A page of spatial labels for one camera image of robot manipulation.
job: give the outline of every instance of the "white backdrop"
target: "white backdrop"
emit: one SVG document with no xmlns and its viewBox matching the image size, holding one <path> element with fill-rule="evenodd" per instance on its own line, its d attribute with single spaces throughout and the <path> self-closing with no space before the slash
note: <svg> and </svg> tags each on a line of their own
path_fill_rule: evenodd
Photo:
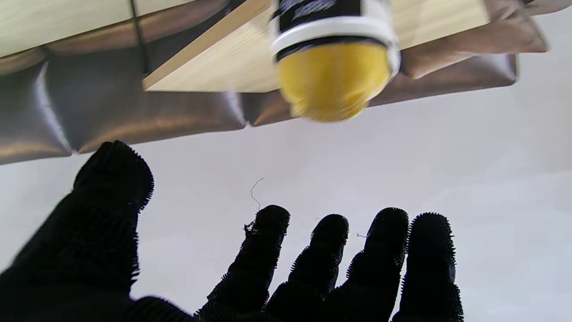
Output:
<svg viewBox="0 0 572 322">
<path fill-rule="evenodd" d="M 467 321 L 572 319 L 572 9 L 538 17 L 552 46 L 521 55 L 513 87 L 371 108 L 340 124 L 294 120 L 138 144 L 156 189 L 140 216 L 133 296 L 194 311 L 220 280 L 257 204 L 292 214 L 277 285 L 318 218 L 345 215 L 340 280 L 374 215 L 449 217 Z M 69 192 L 87 155 L 0 167 L 0 266 Z"/>
</svg>

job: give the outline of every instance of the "black cable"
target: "black cable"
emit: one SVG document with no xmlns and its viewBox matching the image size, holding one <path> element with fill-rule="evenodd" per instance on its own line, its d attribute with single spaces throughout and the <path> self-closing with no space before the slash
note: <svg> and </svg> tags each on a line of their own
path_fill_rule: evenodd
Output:
<svg viewBox="0 0 572 322">
<path fill-rule="evenodd" d="M 147 52 L 147 46 L 145 45 L 145 41 L 143 41 L 143 35 L 141 33 L 141 27 L 139 26 L 139 18 L 137 16 L 137 8 L 135 7 L 135 1 L 129 0 L 129 5 L 131 7 L 131 15 L 133 16 L 133 25 L 135 27 L 135 35 L 137 36 L 137 45 L 139 46 L 141 62 L 143 63 L 143 74 L 147 76 L 150 72 L 149 53 Z"/>
</svg>

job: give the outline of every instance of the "gloved hand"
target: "gloved hand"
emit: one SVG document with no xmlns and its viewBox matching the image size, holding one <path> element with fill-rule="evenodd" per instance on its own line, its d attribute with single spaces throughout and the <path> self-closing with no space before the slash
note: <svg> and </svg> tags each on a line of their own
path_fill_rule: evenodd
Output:
<svg viewBox="0 0 572 322">
<path fill-rule="evenodd" d="M 322 219 L 288 281 L 268 298 L 290 215 L 269 206 L 244 227 L 246 238 L 208 302 L 189 315 L 173 304 L 129 297 L 138 274 L 136 225 L 153 191 L 146 163 L 121 142 L 104 143 L 73 191 L 0 274 L 2 321 L 387 321 L 407 274 L 395 322 L 463 320 L 451 229 L 427 213 L 411 224 L 403 210 L 375 217 L 364 250 L 335 288 L 348 235 L 340 215 Z"/>
<path fill-rule="evenodd" d="M 364 249 L 353 258 L 347 281 L 338 288 L 334 286 L 348 222 L 340 215 L 326 216 L 292 266 L 288 281 L 265 304 L 289 217 L 281 207 L 268 206 L 245 227 L 241 250 L 198 311 L 199 321 L 388 321 L 406 251 L 407 274 L 393 321 L 463 320 L 447 219 L 422 214 L 408 234 L 407 213 L 396 208 L 377 214 Z"/>
</svg>

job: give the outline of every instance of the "wooden board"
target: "wooden board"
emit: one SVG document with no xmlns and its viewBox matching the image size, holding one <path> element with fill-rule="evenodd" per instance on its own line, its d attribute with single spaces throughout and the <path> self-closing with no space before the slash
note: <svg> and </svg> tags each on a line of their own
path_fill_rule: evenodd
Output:
<svg viewBox="0 0 572 322">
<path fill-rule="evenodd" d="M 194 0 L 136 0 L 139 15 Z M 0 57 L 131 19 L 128 0 L 0 0 Z"/>
<path fill-rule="evenodd" d="M 391 0 L 402 48 L 489 22 L 482 0 Z M 247 0 L 143 80 L 146 91 L 269 92 L 271 0 Z"/>
</svg>

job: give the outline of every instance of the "black label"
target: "black label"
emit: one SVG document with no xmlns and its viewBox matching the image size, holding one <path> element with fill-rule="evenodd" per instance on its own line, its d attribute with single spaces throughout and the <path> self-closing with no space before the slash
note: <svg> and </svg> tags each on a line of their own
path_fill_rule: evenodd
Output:
<svg viewBox="0 0 572 322">
<path fill-rule="evenodd" d="M 362 0 L 280 0 L 280 32 L 324 18 L 362 14 Z"/>
</svg>

